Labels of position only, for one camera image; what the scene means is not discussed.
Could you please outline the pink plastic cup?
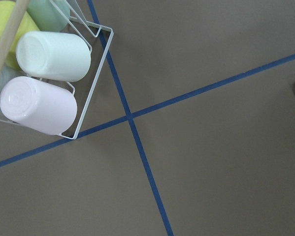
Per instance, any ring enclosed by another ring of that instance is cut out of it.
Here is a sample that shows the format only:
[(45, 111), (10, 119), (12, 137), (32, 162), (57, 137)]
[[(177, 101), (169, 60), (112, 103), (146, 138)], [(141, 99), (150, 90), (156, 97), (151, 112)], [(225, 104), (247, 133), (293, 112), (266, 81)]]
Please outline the pink plastic cup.
[(71, 127), (77, 103), (68, 90), (19, 76), (0, 93), (0, 109), (5, 117), (47, 135), (58, 135)]

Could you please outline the mint green plastic cup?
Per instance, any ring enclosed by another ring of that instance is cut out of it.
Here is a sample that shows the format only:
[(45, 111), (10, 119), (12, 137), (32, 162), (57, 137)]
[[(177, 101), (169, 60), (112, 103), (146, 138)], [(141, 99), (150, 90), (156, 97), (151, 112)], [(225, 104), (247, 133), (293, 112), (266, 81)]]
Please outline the mint green plastic cup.
[(68, 24), (49, 0), (31, 0), (27, 12), (41, 31), (60, 32)]

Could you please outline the yellow plastic cup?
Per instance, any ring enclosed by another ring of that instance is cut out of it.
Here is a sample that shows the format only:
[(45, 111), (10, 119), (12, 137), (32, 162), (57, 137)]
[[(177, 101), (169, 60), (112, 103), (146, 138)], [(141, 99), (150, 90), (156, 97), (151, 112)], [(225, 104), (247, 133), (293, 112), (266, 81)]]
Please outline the yellow plastic cup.
[[(5, 30), (7, 21), (10, 18), (12, 10), (14, 8), (15, 2), (11, 0), (0, 0), (0, 39)], [(25, 12), (25, 15), (22, 18), (22, 21), (19, 25), (17, 33), (13, 39), (11, 47), (9, 49), (8, 55), (5, 60), (5, 64), (13, 69), (21, 70), (20, 66), (16, 59), (16, 47), (19, 39), (27, 32), (30, 31), (39, 31), (38, 26), (29, 15), (28, 12)]]

